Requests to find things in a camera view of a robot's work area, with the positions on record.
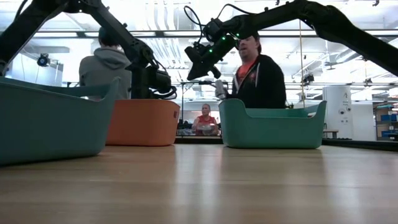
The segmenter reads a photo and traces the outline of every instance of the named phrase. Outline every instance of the black hoodie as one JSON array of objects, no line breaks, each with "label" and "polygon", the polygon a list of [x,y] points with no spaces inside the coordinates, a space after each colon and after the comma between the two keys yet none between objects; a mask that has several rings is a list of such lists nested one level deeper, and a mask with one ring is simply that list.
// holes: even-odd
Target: black hoodie
[{"label": "black hoodie", "polygon": [[234,77],[232,94],[227,95],[227,98],[242,100],[246,108],[285,108],[284,74],[272,58],[259,55],[240,85],[237,75]]}]

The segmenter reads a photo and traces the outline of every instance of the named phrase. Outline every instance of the gray hoodie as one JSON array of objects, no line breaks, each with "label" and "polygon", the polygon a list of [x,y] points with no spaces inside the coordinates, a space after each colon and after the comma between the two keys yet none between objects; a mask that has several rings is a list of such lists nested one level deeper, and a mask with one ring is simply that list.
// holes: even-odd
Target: gray hoodie
[{"label": "gray hoodie", "polygon": [[[130,61],[123,52],[109,47],[98,48],[94,56],[85,57],[80,62],[80,85],[102,85],[120,77],[117,99],[130,99],[131,72],[125,69],[129,65]],[[90,99],[96,100],[98,97],[90,96]]]}]

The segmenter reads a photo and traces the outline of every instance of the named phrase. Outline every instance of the camera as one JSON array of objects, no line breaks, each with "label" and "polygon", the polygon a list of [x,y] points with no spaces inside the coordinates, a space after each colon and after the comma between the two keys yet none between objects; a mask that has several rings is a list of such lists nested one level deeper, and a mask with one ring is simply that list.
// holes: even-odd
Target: camera
[{"label": "camera", "polygon": [[50,64],[50,59],[48,54],[40,54],[39,59],[37,59],[37,65],[40,67],[48,67]]}]

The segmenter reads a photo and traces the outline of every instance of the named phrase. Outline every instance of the orange plastic bin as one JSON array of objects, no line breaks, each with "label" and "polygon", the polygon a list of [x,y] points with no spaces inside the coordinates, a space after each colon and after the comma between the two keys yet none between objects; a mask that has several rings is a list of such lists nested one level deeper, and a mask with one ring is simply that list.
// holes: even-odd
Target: orange plastic bin
[{"label": "orange plastic bin", "polygon": [[169,146],[175,141],[180,106],[167,100],[116,100],[107,145]]}]

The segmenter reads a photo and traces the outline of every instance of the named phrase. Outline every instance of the person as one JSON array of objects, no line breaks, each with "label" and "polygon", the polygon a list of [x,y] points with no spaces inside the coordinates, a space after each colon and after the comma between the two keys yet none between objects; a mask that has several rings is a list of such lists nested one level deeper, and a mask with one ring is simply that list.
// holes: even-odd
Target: person
[{"label": "person", "polygon": [[[129,59],[118,50],[119,44],[103,27],[99,29],[98,41],[101,47],[94,51],[93,56],[85,57],[80,62],[80,86],[108,84],[119,77],[121,80],[116,99],[130,99],[131,72],[126,70],[130,65]],[[89,99],[100,98],[89,96]]]},{"label": "person", "polygon": [[201,116],[197,117],[194,120],[192,124],[192,130],[194,130],[197,136],[218,134],[217,121],[214,117],[210,116],[210,111],[211,111],[210,105],[208,104],[202,105]]},{"label": "person", "polygon": [[246,108],[286,108],[284,74],[272,58],[261,54],[258,32],[237,42],[236,48],[242,65],[226,97],[242,100]]}]

